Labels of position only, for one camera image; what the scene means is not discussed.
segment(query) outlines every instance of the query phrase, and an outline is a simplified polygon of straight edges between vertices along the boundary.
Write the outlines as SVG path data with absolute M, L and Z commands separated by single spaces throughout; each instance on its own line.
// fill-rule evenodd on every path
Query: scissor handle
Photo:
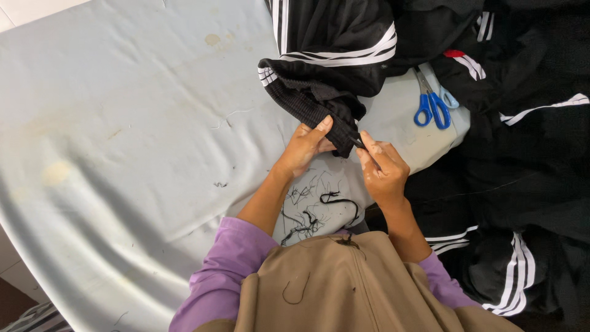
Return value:
M 420 118 L 419 118 L 420 113 L 424 113 L 424 115 L 426 116 L 426 121 L 420 122 Z M 425 125 L 428 125 L 430 123 L 431 119 L 432 119 L 432 112 L 430 112 L 430 104 L 428 103 L 428 96 L 426 94 L 422 94 L 422 95 L 420 95 L 420 107 L 418 108 L 416 115 L 414 115 L 414 122 L 418 126 L 423 127 Z
M 448 112 L 447 105 L 445 105 L 445 103 L 434 92 L 430 93 L 428 98 L 431 104 L 432 116 L 434 117 L 434 122 L 437 124 L 437 127 L 439 129 L 447 129 L 451 125 L 451 114 Z
M 440 93 L 442 101 L 447 105 L 448 108 L 457 108 L 459 107 L 459 102 L 451 95 L 451 93 L 441 86 L 441 93 Z

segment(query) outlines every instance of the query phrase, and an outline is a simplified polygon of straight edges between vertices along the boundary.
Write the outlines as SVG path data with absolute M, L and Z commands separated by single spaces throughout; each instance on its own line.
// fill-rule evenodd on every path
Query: floor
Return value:
M 0 33 L 27 24 L 88 0 L 0 0 Z M 0 278 L 37 302 L 49 298 L 0 227 Z

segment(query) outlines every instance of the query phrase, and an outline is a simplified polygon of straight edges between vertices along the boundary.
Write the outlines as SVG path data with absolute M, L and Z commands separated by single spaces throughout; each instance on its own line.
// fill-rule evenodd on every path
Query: pile of clothing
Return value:
M 261 82 L 311 127 L 332 115 L 335 155 L 358 137 L 357 96 L 430 62 L 471 129 L 408 180 L 424 235 L 488 310 L 578 321 L 590 301 L 589 2 L 266 1 L 280 56 L 259 62 Z

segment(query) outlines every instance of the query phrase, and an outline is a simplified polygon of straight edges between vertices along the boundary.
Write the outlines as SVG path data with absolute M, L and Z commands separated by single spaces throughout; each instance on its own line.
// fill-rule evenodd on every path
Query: purple sleeve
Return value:
M 426 272 L 430 291 L 440 303 L 451 309 L 468 305 L 481 306 L 481 304 L 473 301 L 463 293 L 463 289 L 461 289 L 457 280 L 451 279 L 434 251 L 418 265 Z
M 192 274 L 191 294 L 178 308 L 169 331 L 192 331 L 219 318 L 236 320 L 241 281 L 258 271 L 268 251 L 276 246 L 272 237 L 249 222 L 221 219 L 213 247 L 203 267 Z

